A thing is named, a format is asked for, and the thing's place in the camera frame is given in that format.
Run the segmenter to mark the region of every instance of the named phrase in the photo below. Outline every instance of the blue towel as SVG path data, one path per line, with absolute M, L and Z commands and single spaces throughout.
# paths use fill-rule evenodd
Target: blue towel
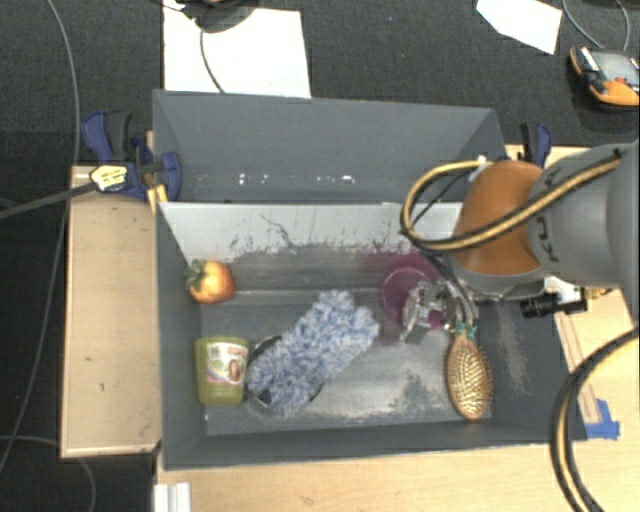
M 321 293 L 295 327 L 251 363 L 247 388 L 268 397 L 278 415 L 294 416 L 371 346 L 378 330 L 371 310 L 356 309 L 349 292 Z

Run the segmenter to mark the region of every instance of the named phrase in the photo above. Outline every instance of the white paper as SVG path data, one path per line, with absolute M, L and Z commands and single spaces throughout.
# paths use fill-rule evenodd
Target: white paper
M 537 0 L 479 0 L 477 10 L 501 34 L 555 53 L 560 9 Z
M 165 89 L 217 92 L 200 55 L 200 28 L 181 13 L 165 9 L 164 17 Z M 233 28 L 205 33 L 204 50 L 225 92 L 311 97 L 299 12 L 256 9 Z

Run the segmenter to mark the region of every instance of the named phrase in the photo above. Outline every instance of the hairbrush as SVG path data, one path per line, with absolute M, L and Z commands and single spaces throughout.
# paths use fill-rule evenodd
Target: hairbrush
M 493 377 L 484 351 L 473 341 L 475 329 L 459 325 L 446 359 L 449 398 L 458 414 L 477 420 L 493 395 Z

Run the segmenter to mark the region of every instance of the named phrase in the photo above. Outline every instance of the black carpet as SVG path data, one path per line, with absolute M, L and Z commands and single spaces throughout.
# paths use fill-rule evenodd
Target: black carpet
M 162 85 L 161 9 L 147 0 L 54 0 L 73 47 L 81 112 L 127 110 L 133 130 L 151 125 Z M 559 0 L 546 3 L 558 6 Z M 623 19 L 612 1 L 572 0 L 573 14 L 602 43 L 619 47 Z M 629 52 L 640 51 L 633 8 Z M 498 35 L 475 2 L 263 0 L 299 8 L 315 97 L 493 107 L 507 142 L 522 121 L 541 121 L 558 144 L 598 145 L 638 136 L 637 113 L 594 108 L 566 55 L 586 41 L 563 19 L 556 55 Z M 73 101 L 62 38 L 44 0 L 0 0 L 0 208 L 64 189 L 73 145 Z M 81 159 L 90 159 L 83 149 Z M 40 334 L 61 207 L 0 222 L 0 436 L 10 433 Z M 58 438 L 64 330 L 64 261 L 34 394 L 20 431 Z M 0 442 L 0 450 L 6 444 Z M 97 511 L 149 510 L 149 456 L 89 461 Z M 0 476 L 0 510 L 82 511 L 89 485 L 54 448 L 19 442 Z

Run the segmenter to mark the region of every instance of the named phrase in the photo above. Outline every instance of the purple plastic cup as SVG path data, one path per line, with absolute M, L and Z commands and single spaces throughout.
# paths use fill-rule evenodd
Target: purple plastic cup
M 411 290 L 420 281 L 433 282 L 439 278 L 440 272 L 419 254 L 398 257 L 382 282 L 382 308 L 386 315 L 396 324 L 404 326 L 402 310 Z M 432 329 L 437 329 L 442 324 L 440 312 L 432 311 L 429 323 Z

